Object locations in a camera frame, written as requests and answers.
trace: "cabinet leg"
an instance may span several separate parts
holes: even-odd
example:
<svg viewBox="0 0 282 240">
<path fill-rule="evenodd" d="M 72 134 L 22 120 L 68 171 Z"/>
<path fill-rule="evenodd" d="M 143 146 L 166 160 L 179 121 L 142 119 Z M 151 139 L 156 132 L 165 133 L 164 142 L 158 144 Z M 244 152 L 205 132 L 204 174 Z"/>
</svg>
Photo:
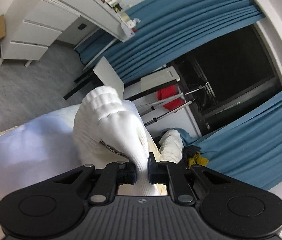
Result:
<svg viewBox="0 0 282 240">
<path fill-rule="evenodd" d="M 0 67 L 1 67 L 2 63 L 3 63 L 3 57 L 0 58 Z"/>
<path fill-rule="evenodd" d="M 31 64 L 32 60 L 28 60 L 24 65 L 28 67 Z"/>
</svg>

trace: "red fabric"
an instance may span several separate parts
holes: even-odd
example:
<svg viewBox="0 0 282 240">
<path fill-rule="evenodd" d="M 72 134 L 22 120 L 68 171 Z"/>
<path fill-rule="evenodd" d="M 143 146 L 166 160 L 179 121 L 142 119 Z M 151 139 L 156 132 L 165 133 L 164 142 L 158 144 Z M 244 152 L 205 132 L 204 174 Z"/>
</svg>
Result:
<svg viewBox="0 0 282 240">
<path fill-rule="evenodd" d="M 178 93 L 179 93 L 179 91 L 177 89 L 177 85 L 172 85 L 170 87 L 163 88 L 163 89 L 159 90 L 157 92 L 157 98 L 158 98 L 158 100 L 161 100 L 161 99 L 165 99 L 165 98 L 169 98 L 169 97 L 172 97 L 174 95 L 177 95 Z M 168 109 L 168 110 L 173 110 L 173 109 L 176 109 L 177 107 L 181 106 L 183 103 L 184 102 L 181 98 L 177 98 L 177 99 L 165 104 L 163 107 L 165 109 Z"/>
</svg>

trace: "curtain fold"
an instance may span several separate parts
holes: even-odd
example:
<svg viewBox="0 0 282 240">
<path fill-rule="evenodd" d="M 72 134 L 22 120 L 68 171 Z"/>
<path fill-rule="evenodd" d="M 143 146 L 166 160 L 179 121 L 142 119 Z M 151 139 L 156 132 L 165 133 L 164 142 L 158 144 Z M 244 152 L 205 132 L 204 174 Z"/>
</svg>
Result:
<svg viewBox="0 0 282 240">
<path fill-rule="evenodd" d="M 199 147 L 213 170 L 265 190 L 282 181 L 282 91 L 198 140 L 179 131 L 185 146 Z"/>
<path fill-rule="evenodd" d="M 146 0 L 127 14 L 141 20 L 135 37 L 116 42 L 91 65 L 105 56 L 124 83 L 264 17 L 253 0 Z M 84 64 L 112 40 L 102 30 L 98 35 L 77 48 Z"/>
</svg>

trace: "ribbed gray panel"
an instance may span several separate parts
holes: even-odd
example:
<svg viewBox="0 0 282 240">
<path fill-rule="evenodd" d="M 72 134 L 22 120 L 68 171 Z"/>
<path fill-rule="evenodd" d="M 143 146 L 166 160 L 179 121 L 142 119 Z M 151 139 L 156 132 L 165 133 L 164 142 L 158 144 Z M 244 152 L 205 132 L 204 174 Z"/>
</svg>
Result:
<svg viewBox="0 0 282 240">
<path fill-rule="evenodd" d="M 91 208 L 77 228 L 53 240 L 157 239 L 233 240 L 207 226 L 194 208 L 176 205 L 169 196 L 117 196 L 109 205 Z"/>
</svg>

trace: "tiled floor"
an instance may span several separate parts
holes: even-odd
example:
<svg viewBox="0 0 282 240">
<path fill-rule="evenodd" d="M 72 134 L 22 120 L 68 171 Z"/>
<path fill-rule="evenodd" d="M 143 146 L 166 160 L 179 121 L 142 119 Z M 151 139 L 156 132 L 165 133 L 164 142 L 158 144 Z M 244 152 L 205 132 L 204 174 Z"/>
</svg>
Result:
<svg viewBox="0 0 282 240">
<path fill-rule="evenodd" d="M 53 44 L 40 61 L 6 60 L 0 68 L 0 131 L 39 115 L 81 103 L 87 89 L 65 101 L 83 64 L 70 48 Z"/>
</svg>

